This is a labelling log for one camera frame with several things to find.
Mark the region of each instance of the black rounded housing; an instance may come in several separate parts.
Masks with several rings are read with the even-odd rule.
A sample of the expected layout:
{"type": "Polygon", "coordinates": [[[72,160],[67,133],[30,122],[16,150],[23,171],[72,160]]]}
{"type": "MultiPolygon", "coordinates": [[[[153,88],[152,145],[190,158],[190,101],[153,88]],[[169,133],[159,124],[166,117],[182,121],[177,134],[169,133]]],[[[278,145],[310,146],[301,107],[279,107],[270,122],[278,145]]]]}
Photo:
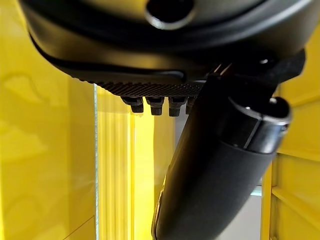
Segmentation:
{"type": "MultiPolygon", "coordinates": [[[[154,1],[137,1],[136,9],[135,1],[122,0],[19,3],[34,45],[57,68],[116,95],[150,97],[197,96],[221,62],[294,56],[320,12],[318,0],[164,0],[158,2],[186,9],[174,15],[175,5],[165,21],[192,14],[173,29],[158,29],[147,18],[154,1]]],[[[154,9],[151,17],[165,16],[154,9]]]]}

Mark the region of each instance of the yellow wall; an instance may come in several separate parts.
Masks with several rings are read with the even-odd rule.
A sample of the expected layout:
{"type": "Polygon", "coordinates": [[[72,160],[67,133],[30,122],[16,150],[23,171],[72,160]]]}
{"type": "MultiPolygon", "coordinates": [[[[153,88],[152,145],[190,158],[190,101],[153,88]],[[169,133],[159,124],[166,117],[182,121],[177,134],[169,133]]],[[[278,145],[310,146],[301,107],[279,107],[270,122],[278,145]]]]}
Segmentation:
{"type": "Polygon", "coordinates": [[[174,152],[174,118],[133,114],[98,87],[98,218],[100,240],[151,240],[151,223],[174,152]]]}
{"type": "Polygon", "coordinates": [[[0,239],[95,233],[93,86],[46,62],[0,0],[0,239]]]}
{"type": "Polygon", "coordinates": [[[261,240],[320,239],[320,26],[302,76],[280,86],[293,123],[263,180],[261,240]]]}

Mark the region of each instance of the black plastic device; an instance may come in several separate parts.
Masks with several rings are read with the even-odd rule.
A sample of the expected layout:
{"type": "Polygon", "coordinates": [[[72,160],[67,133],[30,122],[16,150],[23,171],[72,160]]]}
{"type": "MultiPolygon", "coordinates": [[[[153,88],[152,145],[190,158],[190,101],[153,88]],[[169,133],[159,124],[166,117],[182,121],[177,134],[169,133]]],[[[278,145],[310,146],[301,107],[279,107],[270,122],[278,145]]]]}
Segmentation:
{"type": "Polygon", "coordinates": [[[58,69],[155,116],[190,114],[154,212],[155,240],[213,240],[290,126],[272,97],[301,74],[320,0],[19,0],[58,69]]]}

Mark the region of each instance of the black handle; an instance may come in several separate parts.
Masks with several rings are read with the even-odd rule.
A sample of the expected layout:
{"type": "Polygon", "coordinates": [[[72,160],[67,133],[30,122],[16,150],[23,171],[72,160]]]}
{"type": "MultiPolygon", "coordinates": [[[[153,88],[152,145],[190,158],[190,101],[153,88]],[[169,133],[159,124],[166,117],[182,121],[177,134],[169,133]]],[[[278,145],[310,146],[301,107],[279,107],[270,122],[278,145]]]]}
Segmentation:
{"type": "Polygon", "coordinates": [[[157,240],[215,239],[250,196],[291,121],[283,99],[243,106],[214,81],[194,104],[169,166],[153,222],[157,240]]]}

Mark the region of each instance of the circular hole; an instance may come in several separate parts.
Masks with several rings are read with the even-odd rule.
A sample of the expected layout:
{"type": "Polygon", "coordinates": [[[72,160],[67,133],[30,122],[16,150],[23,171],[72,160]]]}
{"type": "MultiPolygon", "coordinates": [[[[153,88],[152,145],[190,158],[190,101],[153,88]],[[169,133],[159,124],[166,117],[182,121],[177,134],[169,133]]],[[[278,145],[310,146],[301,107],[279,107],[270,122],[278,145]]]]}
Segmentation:
{"type": "Polygon", "coordinates": [[[174,30],[190,22],[193,9],[193,0],[149,0],[145,17],[158,29],[174,30]]]}

